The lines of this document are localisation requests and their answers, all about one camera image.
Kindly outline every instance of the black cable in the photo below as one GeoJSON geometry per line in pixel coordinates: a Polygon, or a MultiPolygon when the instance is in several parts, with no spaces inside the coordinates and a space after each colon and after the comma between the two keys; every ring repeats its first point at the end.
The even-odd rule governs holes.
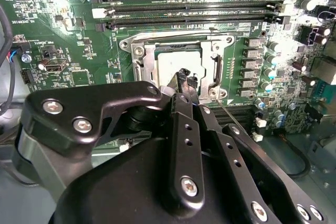
{"type": "Polygon", "coordinates": [[[10,80],[10,85],[9,85],[9,94],[7,101],[0,106],[0,116],[5,114],[9,107],[11,106],[11,103],[13,101],[13,96],[14,96],[14,88],[15,88],[15,65],[13,62],[9,62],[9,68],[10,68],[10,75],[11,75],[11,80],[10,80]]]}
{"type": "Polygon", "coordinates": [[[27,183],[24,182],[22,179],[20,179],[13,171],[12,169],[10,169],[3,161],[0,161],[0,167],[10,176],[12,177],[12,179],[14,179],[15,181],[17,181],[18,183],[20,183],[23,186],[26,187],[34,187],[34,186],[38,186],[37,183],[27,183]]]}
{"type": "Polygon", "coordinates": [[[13,31],[11,22],[9,21],[5,13],[5,10],[1,5],[0,5],[0,22],[2,25],[2,29],[4,31],[4,39],[5,39],[4,44],[0,50],[0,67],[1,67],[13,44],[13,31]]]}
{"type": "Polygon", "coordinates": [[[304,169],[299,172],[299,173],[295,173],[295,174],[288,174],[287,175],[292,178],[292,179],[297,179],[297,178],[303,178],[305,177],[306,175],[309,174],[310,172],[310,168],[311,168],[311,165],[310,165],[310,162],[308,160],[308,158],[305,156],[305,154],[300,151],[295,145],[293,145],[290,141],[288,141],[285,137],[285,135],[283,134],[279,134],[278,135],[291,149],[294,153],[296,153],[304,162],[304,169]]]}

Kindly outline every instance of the blue cable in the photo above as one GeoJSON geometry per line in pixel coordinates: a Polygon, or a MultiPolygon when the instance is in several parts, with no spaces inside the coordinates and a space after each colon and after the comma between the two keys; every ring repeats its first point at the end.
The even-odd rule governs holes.
{"type": "Polygon", "coordinates": [[[11,55],[10,55],[10,57],[9,57],[9,61],[10,61],[10,62],[13,62],[13,57],[14,57],[14,55],[16,55],[16,51],[13,51],[13,52],[11,53],[11,55]]]}

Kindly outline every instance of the silver screw head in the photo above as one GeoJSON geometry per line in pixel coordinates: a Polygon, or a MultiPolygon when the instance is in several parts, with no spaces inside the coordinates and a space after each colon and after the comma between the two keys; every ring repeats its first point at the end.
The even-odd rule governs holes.
{"type": "Polygon", "coordinates": [[[136,47],[136,48],[134,49],[134,53],[135,53],[135,55],[137,55],[137,56],[143,56],[144,53],[145,53],[145,49],[144,49],[143,47],[136,47]]]}
{"type": "Polygon", "coordinates": [[[301,207],[301,206],[298,205],[297,209],[298,209],[299,213],[302,215],[302,217],[305,220],[309,220],[310,219],[309,214],[307,213],[307,211],[303,207],[301,207]]]}
{"type": "Polygon", "coordinates": [[[21,61],[24,62],[24,63],[31,63],[32,60],[33,59],[29,54],[23,54],[21,56],[21,61]]]}
{"type": "Polygon", "coordinates": [[[80,133],[88,133],[92,130],[91,123],[86,119],[77,119],[73,124],[73,128],[80,133]]]}
{"type": "Polygon", "coordinates": [[[232,130],[233,130],[233,132],[236,133],[237,135],[240,134],[239,129],[237,129],[236,127],[233,126],[233,127],[232,127],[232,130]]]}
{"type": "Polygon", "coordinates": [[[195,182],[190,178],[182,178],[181,186],[185,194],[190,197],[195,197],[197,195],[198,189],[195,182]]]}
{"type": "Polygon", "coordinates": [[[211,110],[208,108],[208,107],[202,107],[204,112],[207,113],[207,114],[210,114],[211,113],[211,110]]]}
{"type": "Polygon", "coordinates": [[[259,218],[259,220],[263,222],[267,221],[267,213],[258,202],[252,202],[251,206],[254,214],[259,218]]]}
{"type": "Polygon", "coordinates": [[[310,211],[313,213],[313,215],[318,218],[319,220],[323,220],[322,214],[317,211],[317,209],[313,206],[310,207],[310,211]]]}
{"type": "Polygon", "coordinates": [[[49,114],[57,115],[63,111],[63,106],[56,101],[47,101],[43,104],[43,109],[49,114]]]}

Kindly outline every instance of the capacitor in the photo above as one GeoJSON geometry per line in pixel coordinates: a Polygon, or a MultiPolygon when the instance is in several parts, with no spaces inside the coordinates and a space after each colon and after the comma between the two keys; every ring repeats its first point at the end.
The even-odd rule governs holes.
{"type": "Polygon", "coordinates": [[[307,57],[303,57],[301,60],[302,65],[307,66],[309,59],[307,57]]]}
{"type": "Polygon", "coordinates": [[[277,73],[271,68],[266,68],[264,71],[264,75],[266,75],[269,79],[272,80],[277,76],[277,73]]]}
{"type": "Polygon", "coordinates": [[[266,92],[271,92],[273,90],[272,84],[270,84],[268,81],[264,81],[260,87],[264,89],[266,92]]]}
{"type": "Polygon", "coordinates": [[[315,7],[317,6],[317,4],[318,3],[316,1],[314,1],[314,0],[303,0],[300,3],[300,8],[304,9],[304,10],[311,11],[311,10],[315,9],[315,7]]]}
{"type": "Polygon", "coordinates": [[[282,121],[278,121],[276,118],[273,118],[273,123],[276,128],[280,128],[282,125],[282,121]]]}
{"type": "Polygon", "coordinates": [[[269,55],[266,60],[271,63],[272,65],[277,65],[279,63],[280,57],[269,55]]]}
{"type": "Polygon", "coordinates": [[[331,33],[331,30],[329,28],[326,27],[319,27],[319,30],[317,31],[318,34],[321,34],[323,36],[328,36],[331,33]]]}
{"type": "Polygon", "coordinates": [[[274,112],[274,117],[277,121],[282,121],[285,115],[281,112],[281,110],[277,110],[276,112],[274,112]]]}
{"type": "Polygon", "coordinates": [[[325,45],[327,43],[327,38],[324,38],[320,35],[316,35],[314,42],[320,45],[325,45]]]}
{"type": "Polygon", "coordinates": [[[302,76],[301,80],[311,87],[313,87],[316,84],[316,81],[309,76],[302,76]]]}
{"type": "Polygon", "coordinates": [[[39,70],[45,71],[46,66],[49,64],[50,60],[49,59],[43,59],[40,61],[40,63],[37,65],[39,70]]]}
{"type": "Polygon", "coordinates": [[[297,70],[300,70],[301,72],[305,71],[307,69],[306,66],[304,66],[303,64],[297,62],[297,61],[294,61],[292,66],[297,69],[297,70]]]}
{"type": "Polygon", "coordinates": [[[254,104],[255,104],[255,106],[257,106],[257,108],[260,108],[260,109],[262,109],[262,108],[265,107],[264,102],[260,98],[258,98],[257,100],[255,100],[254,104]]]}
{"type": "Polygon", "coordinates": [[[278,53],[282,51],[282,47],[279,43],[272,42],[269,44],[269,49],[273,50],[274,52],[278,53]]]}

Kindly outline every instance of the motherboard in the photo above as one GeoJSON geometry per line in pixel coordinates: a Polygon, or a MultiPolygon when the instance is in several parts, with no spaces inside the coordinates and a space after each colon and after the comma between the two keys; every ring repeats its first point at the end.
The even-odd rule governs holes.
{"type": "Polygon", "coordinates": [[[336,92],[334,0],[1,3],[31,92],[139,80],[160,87],[186,68],[217,114],[218,103],[241,118],[254,112],[256,141],[277,127],[306,130],[307,106],[336,92]]]}

